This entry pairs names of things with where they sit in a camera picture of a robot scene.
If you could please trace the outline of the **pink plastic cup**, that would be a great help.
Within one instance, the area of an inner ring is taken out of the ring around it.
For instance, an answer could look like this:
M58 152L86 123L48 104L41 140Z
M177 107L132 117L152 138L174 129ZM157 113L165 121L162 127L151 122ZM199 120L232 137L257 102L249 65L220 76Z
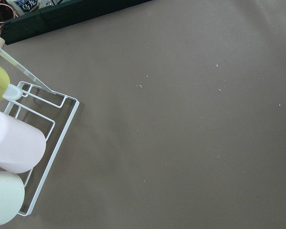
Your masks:
M42 159L46 138L37 128L0 112L0 167L20 174Z

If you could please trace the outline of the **pale green plastic cup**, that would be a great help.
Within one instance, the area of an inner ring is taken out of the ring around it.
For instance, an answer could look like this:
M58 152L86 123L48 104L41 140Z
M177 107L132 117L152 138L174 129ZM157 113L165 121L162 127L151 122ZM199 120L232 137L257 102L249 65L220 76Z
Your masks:
M0 225L8 223L18 214L24 196L21 178L16 174L0 171Z

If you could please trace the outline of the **dark green box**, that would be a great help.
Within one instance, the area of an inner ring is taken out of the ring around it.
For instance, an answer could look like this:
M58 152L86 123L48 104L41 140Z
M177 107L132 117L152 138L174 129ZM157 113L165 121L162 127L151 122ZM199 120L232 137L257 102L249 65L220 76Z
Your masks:
M9 45L146 2L148 0L70 0L7 20L0 37Z

